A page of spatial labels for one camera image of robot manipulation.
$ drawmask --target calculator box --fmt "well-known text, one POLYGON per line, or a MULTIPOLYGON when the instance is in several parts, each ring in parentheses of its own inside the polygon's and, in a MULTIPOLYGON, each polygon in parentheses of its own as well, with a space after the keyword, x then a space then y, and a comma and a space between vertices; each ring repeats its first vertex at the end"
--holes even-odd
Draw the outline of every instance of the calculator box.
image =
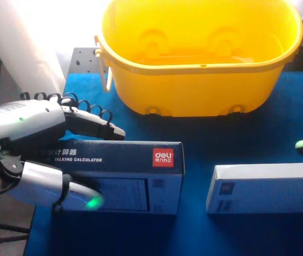
POLYGON ((181 142, 60 140, 25 158, 101 192, 100 212, 177 214, 185 174, 181 142))
POLYGON ((303 163, 217 165, 207 213, 302 213, 303 163))

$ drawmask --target blue surface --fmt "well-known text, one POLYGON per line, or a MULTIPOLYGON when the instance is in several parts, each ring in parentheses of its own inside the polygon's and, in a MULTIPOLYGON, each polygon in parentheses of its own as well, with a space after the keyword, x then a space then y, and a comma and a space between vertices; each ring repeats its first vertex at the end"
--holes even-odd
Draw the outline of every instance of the blue surface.
POLYGON ((49 209, 37 207, 26 256, 303 255, 303 214, 213 218, 205 212, 216 164, 303 162, 294 148, 303 138, 303 73, 283 73, 267 102, 242 118, 141 116, 114 89, 103 93, 99 81, 97 74, 73 74, 65 92, 110 109, 126 140, 184 143, 186 176, 178 215, 51 216, 49 209))

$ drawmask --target yellow handle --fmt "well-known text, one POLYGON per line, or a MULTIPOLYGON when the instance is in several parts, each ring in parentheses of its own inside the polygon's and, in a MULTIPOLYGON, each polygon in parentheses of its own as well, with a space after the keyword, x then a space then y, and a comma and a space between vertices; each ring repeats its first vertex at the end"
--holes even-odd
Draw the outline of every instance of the yellow handle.
POLYGON ((108 69, 108 81, 105 81, 104 67, 100 57, 101 50, 97 49, 95 52, 95 56, 97 59, 97 64, 99 68, 99 76, 102 83, 103 90, 105 92, 109 92, 111 88, 111 84, 113 83, 113 73, 111 72, 111 68, 108 69))

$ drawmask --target yellow bucket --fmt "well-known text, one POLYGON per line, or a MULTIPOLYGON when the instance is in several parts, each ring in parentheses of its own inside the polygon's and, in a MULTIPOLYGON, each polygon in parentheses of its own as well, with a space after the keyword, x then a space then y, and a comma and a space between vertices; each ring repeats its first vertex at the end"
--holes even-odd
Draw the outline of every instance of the yellow bucket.
POLYGON ((218 116, 262 105, 302 35, 289 0, 113 0, 96 57, 140 114, 218 116))

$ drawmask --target deli logo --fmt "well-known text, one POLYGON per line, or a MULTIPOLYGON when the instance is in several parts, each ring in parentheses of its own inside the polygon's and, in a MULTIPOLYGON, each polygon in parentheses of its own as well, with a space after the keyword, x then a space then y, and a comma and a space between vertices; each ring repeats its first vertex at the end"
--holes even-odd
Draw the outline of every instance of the deli logo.
POLYGON ((174 149, 154 148, 153 167, 174 167, 174 149))

